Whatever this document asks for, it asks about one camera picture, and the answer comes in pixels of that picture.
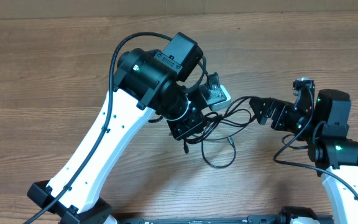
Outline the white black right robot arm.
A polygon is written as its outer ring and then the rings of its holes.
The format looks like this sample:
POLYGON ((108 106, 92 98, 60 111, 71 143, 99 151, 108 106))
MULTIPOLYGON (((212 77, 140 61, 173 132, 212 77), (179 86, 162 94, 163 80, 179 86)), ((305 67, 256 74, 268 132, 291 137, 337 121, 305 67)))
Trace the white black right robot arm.
POLYGON ((339 90, 297 88, 294 103, 255 97, 250 105, 257 122, 272 119, 272 129, 291 132, 306 142, 310 165, 280 160, 286 143, 274 155, 276 163, 315 170, 322 180, 335 223, 358 223, 358 142, 347 137, 350 96, 339 90))

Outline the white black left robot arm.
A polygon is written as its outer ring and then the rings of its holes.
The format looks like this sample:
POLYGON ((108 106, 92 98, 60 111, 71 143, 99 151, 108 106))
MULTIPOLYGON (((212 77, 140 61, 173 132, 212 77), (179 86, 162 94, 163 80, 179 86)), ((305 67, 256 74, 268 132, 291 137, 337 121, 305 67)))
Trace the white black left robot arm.
POLYGON ((50 180, 32 184, 27 193, 40 214, 57 214, 62 223, 115 223, 100 193, 143 125, 157 114, 177 139, 200 129, 206 103, 197 86, 186 88, 182 82, 203 62, 201 48, 183 33, 169 37, 163 50, 122 52, 116 47, 95 122, 64 167, 50 180))

